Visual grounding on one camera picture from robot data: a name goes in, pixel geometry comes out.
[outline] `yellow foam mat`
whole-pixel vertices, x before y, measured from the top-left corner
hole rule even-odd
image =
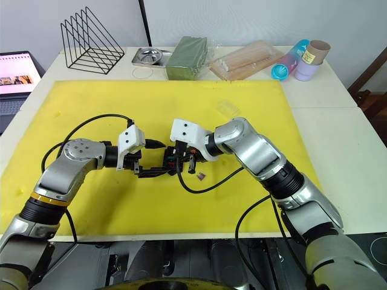
[[[41,175],[45,152],[59,143],[79,123],[99,114],[123,114],[152,138],[173,145],[169,134],[174,118],[199,123],[208,130],[245,117],[266,135],[287,158],[317,183],[293,115],[278,81],[151,82],[66,81],[54,84],[40,110],[19,142],[1,180],[1,230],[19,213]],[[96,120],[73,138],[110,140],[117,144],[126,122],[118,118]],[[143,149],[144,168],[160,166],[163,149]],[[48,159],[54,160],[56,152]],[[187,172],[192,189],[204,189],[240,166],[232,155],[213,163],[198,163],[200,181]],[[177,176],[138,179],[130,170],[90,172],[69,206],[79,235],[151,233],[231,233],[243,211],[267,192],[247,171],[211,192],[184,191]],[[58,234],[71,233],[65,218]],[[270,201],[251,212],[243,232],[278,231]]]

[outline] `laptop screen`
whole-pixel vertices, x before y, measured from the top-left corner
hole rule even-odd
[[[0,54],[0,95],[28,95],[40,80],[28,51]]]

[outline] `white wall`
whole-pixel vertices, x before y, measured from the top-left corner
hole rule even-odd
[[[47,69],[63,48],[60,23],[85,6],[120,46],[147,45],[137,0],[0,0],[0,51],[29,50]]]
[[[325,40],[332,46],[327,59],[347,87],[387,45],[386,0],[145,0],[145,8],[155,46],[176,45],[184,35],[222,45]],[[387,66],[370,84],[387,91]]]

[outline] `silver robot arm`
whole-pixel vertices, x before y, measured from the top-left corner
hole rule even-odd
[[[134,124],[120,134],[118,146],[87,139],[64,145],[0,240],[1,290],[25,290],[42,280],[54,251],[48,240],[55,236],[59,221],[86,174],[103,167],[122,170],[133,162],[138,165],[138,159],[125,159],[125,155],[134,154],[143,146],[144,134]]]
[[[292,237],[306,244],[311,289],[387,289],[365,253],[343,234],[342,219],[334,205],[245,118],[235,118],[213,133],[175,119],[171,140],[177,146],[186,143],[197,148],[208,161],[216,161],[222,153],[236,156],[281,208]]]

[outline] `stainless steel tray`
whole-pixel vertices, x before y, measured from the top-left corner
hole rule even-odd
[[[160,50],[162,53],[161,59],[157,63],[150,65],[148,63],[144,63],[141,61],[142,59],[144,59],[144,56],[145,56],[142,53],[143,49],[145,49],[145,48],[141,47],[135,53],[135,55],[132,59],[133,65],[146,66],[148,68],[165,68],[166,64],[168,63],[169,58],[172,55],[172,52],[169,50]]]

